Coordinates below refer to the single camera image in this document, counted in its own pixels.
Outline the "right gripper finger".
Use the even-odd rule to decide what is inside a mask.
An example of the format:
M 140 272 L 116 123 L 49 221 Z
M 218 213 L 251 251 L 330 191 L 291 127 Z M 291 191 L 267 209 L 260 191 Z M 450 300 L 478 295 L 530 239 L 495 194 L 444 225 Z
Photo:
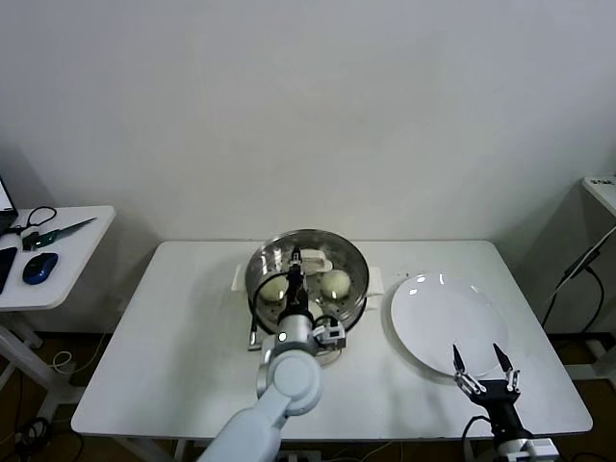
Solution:
M 518 382 L 520 371 L 513 367 L 513 364 L 511 363 L 511 360 L 509 359 L 507 354 L 497 344 L 494 344 L 494 351 L 496 353 L 500 367 L 505 375 L 506 390 L 508 392 L 519 393 L 520 389 L 518 386 Z
M 454 381 L 457 386 L 467 396 L 485 394 L 486 388 L 467 372 L 465 363 L 456 345 L 452 346 L 452 351 L 455 370 Z

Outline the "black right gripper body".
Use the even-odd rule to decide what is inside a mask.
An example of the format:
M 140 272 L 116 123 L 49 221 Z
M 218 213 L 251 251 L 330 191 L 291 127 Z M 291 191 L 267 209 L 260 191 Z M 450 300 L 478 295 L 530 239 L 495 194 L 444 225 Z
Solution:
M 523 425 L 515 409 L 520 392 L 513 380 L 480 380 L 479 385 L 474 403 L 486 410 L 494 437 L 522 438 Z

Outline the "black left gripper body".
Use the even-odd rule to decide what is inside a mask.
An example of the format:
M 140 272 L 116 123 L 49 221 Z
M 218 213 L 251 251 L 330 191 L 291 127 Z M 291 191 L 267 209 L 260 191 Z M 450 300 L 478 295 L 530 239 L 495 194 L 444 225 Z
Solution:
M 285 308 L 282 311 L 282 318 L 285 319 L 294 315 L 310 318 L 308 302 L 308 294 L 303 288 L 297 290 L 289 289 L 285 295 Z

